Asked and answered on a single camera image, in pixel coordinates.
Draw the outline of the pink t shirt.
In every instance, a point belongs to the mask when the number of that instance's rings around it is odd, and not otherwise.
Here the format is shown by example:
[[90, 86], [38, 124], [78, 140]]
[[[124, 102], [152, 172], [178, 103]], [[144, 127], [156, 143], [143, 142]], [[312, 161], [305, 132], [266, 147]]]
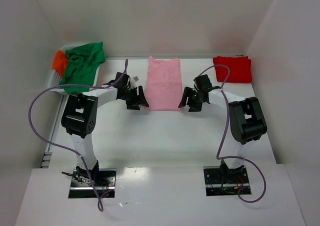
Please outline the pink t shirt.
[[183, 95], [180, 60], [150, 56], [144, 94], [150, 110], [178, 111]]

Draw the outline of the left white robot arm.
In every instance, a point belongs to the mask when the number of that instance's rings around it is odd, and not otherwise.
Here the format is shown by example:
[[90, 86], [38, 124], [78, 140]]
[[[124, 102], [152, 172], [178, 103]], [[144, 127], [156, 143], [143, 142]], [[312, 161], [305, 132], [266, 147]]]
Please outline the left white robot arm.
[[99, 161], [95, 156], [92, 132], [96, 126], [97, 112], [100, 106], [116, 100], [125, 101], [128, 110], [149, 107], [142, 86], [136, 86], [137, 77], [118, 72], [115, 80], [101, 89], [84, 93], [72, 92], [64, 109], [61, 125], [71, 136], [74, 150], [77, 152], [75, 178], [85, 178], [99, 182], [102, 178]]

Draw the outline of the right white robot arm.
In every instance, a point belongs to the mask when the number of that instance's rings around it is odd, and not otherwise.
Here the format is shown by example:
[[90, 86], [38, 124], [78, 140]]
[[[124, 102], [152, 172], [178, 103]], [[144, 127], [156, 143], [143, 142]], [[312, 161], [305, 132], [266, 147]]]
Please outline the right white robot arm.
[[256, 97], [241, 97], [226, 92], [223, 86], [213, 86], [208, 75], [194, 78], [194, 86], [185, 87], [179, 108], [200, 112], [204, 103], [226, 109], [226, 123], [216, 159], [220, 161], [222, 182], [234, 179], [244, 169], [246, 145], [260, 140], [267, 124]]

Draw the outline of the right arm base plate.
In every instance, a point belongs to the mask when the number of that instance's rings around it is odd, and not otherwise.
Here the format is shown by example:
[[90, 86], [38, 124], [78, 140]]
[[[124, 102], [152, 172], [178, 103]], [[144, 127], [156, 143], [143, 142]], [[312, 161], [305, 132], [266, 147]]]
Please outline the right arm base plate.
[[233, 174], [222, 172], [220, 167], [204, 167], [204, 182], [207, 196], [250, 195], [250, 181], [247, 169], [243, 167]]

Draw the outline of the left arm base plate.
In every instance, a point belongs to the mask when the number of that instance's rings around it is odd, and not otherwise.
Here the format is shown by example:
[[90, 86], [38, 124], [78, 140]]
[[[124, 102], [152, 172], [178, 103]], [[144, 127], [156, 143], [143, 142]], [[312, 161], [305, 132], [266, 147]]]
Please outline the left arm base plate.
[[[99, 176], [100, 178], [94, 181], [98, 195], [102, 198], [114, 198], [116, 170], [101, 169]], [[74, 170], [73, 176], [71, 177], [68, 198], [96, 198], [96, 194], [94, 193], [89, 179], [83, 176], [78, 176], [76, 170]]]

